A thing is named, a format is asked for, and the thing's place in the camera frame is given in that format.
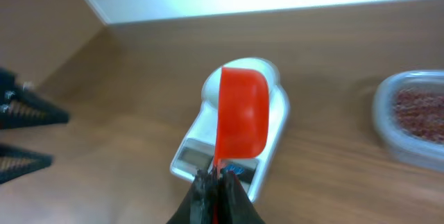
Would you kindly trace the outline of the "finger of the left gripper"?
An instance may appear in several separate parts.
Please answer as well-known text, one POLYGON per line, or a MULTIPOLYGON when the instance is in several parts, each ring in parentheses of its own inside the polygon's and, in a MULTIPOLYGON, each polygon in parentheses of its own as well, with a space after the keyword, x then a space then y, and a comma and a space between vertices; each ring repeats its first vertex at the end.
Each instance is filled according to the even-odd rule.
POLYGON ((1 68, 1 129, 27 128, 69 122, 69 113, 40 98, 1 68))
POLYGON ((50 167, 51 155, 1 144, 1 184, 50 167))

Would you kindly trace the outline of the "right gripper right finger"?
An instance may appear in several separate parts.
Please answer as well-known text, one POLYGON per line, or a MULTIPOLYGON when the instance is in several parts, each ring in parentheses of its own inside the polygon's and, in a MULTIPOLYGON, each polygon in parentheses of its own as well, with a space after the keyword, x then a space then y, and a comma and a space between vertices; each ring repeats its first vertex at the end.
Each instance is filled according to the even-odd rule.
POLYGON ((221 170, 218 190, 218 224, 265 224, 232 171, 221 170))

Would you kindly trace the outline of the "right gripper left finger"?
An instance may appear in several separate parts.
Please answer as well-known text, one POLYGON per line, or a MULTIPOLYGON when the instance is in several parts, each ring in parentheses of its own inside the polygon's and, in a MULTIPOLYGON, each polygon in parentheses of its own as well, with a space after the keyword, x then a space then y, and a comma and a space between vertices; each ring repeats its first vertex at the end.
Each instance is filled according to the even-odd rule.
POLYGON ((218 196, 216 172, 199 170, 186 196, 167 224, 213 224, 218 196))

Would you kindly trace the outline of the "orange measuring scoop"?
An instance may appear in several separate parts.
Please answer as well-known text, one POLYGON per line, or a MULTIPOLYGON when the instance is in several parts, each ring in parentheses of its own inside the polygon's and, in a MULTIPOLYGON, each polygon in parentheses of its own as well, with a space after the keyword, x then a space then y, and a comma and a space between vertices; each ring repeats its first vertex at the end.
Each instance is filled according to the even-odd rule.
MULTIPOLYGON (((223 162, 231 159, 251 159, 265 148, 268 135, 269 94, 267 83, 246 85, 239 92, 229 92, 236 87, 220 85, 214 170, 221 178, 227 170, 223 162)), ((217 221, 217 206, 214 210, 217 221)))

